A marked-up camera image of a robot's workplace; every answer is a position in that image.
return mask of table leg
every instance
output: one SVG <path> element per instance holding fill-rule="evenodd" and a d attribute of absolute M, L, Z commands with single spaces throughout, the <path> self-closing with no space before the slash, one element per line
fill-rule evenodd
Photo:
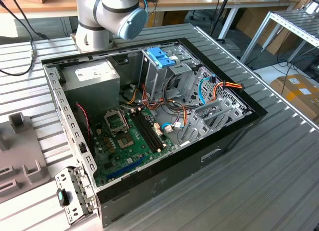
<path fill-rule="evenodd" d="M 295 7 L 295 3 L 290 4 L 286 10 L 292 10 Z M 277 35 L 279 29 L 280 29 L 281 25 L 277 24 L 275 26 L 275 28 L 273 29 L 273 31 L 270 33 L 269 37 L 267 38 L 267 40 L 265 41 L 265 43 L 263 44 L 263 48 L 265 48 L 270 42 L 272 42 L 273 38 L 275 37 L 275 35 Z"/>
<path fill-rule="evenodd" d="M 298 48 L 292 53 L 292 55 L 289 57 L 288 62 L 292 61 L 292 59 L 295 58 L 295 56 L 298 54 L 298 52 L 303 48 L 303 46 L 306 44 L 306 41 L 303 40 L 301 44 L 298 46 Z"/>
<path fill-rule="evenodd" d="M 235 8 L 232 8 L 230 10 L 230 13 L 229 13 L 229 15 L 227 17 L 227 20 L 226 20 L 226 22 L 225 22 L 225 24 L 223 26 L 223 29 L 221 30 L 221 32 L 219 34 L 218 39 L 224 39 L 225 38 L 225 36 L 226 36 L 226 34 L 227 34 L 227 32 L 228 32 L 228 30 L 230 28 L 231 23 L 233 22 L 236 14 L 237 14 L 238 9 L 239 8 L 235 7 Z"/>
<path fill-rule="evenodd" d="M 257 44 L 259 38 L 263 34 L 263 31 L 265 30 L 266 26 L 268 25 L 268 23 L 270 21 L 270 14 L 271 14 L 271 12 L 268 12 L 266 18 L 264 19 L 263 23 L 258 28 L 254 38 L 251 40 L 251 42 L 248 45 L 246 51 L 244 52 L 243 56 L 241 57 L 240 61 L 242 63 L 246 62 L 246 60 L 248 59 L 250 53 L 252 52 L 252 50 L 254 49 L 255 45 Z"/>

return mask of slotted aluminum worktable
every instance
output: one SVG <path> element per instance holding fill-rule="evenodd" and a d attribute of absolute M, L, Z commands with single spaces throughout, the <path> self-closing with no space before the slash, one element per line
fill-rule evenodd
<path fill-rule="evenodd" d="M 262 81 L 200 29 L 190 24 L 149 28 L 118 46 L 186 37 L 226 72 L 244 83 L 268 111 L 264 120 L 235 149 L 188 179 L 136 209 L 112 231 L 312 231 L 319 222 L 319 133 Z M 54 110 L 40 60 L 76 54 L 70 38 L 36 42 L 33 72 L 22 77 L 0 74 L 0 122 L 21 111 L 32 118 L 53 177 L 75 165 Z M 25 70 L 29 44 L 0 46 L 0 67 Z M 75 230 L 98 230 L 90 216 Z M 66 230 L 67 219 L 56 197 L 55 181 L 0 204 L 0 230 Z"/>

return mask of side panel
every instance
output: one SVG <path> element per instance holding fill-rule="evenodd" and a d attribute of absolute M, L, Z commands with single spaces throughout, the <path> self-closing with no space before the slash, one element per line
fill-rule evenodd
<path fill-rule="evenodd" d="M 230 148 L 232 148 L 240 138 L 258 122 L 259 120 L 256 120 L 254 123 L 231 133 L 227 137 L 198 151 L 176 165 L 123 192 L 121 195 L 114 197 L 105 203 L 101 203 L 100 218 L 103 227 L 115 222 L 128 212 L 156 197 L 204 166 L 215 161 L 221 155 L 227 153 Z M 98 198 L 103 197 L 104 192 L 107 193 L 108 189 L 100 191 L 98 193 Z"/>

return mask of red cable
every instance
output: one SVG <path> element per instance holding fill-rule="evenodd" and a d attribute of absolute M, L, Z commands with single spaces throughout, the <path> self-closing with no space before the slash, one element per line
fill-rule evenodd
<path fill-rule="evenodd" d="M 86 114 L 86 111 L 83 109 L 83 107 L 82 106 L 80 106 L 79 104 L 77 104 L 77 103 L 75 103 L 75 105 L 77 106 L 77 107 L 79 107 L 81 110 L 82 110 L 82 112 L 83 112 L 83 114 L 84 114 L 84 117 L 85 117 L 85 120 L 86 120 L 86 126 L 87 126 L 87 128 L 88 128 L 88 141 L 90 142 L 90 126 L 89 126 L 89 119 L 88 119 L 88 116 L 87 116 L 87 114 Z"/>

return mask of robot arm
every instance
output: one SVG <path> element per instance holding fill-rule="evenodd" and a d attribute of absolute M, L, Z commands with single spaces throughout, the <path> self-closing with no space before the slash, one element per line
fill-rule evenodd
<path fill-rule="evenodd" d="M 76 0 L 79 26 L 76 44 L 83 51 L 107 49 L 112 33 L 130 40 L 143 29 L 147 12 L 139 0 Z"/>

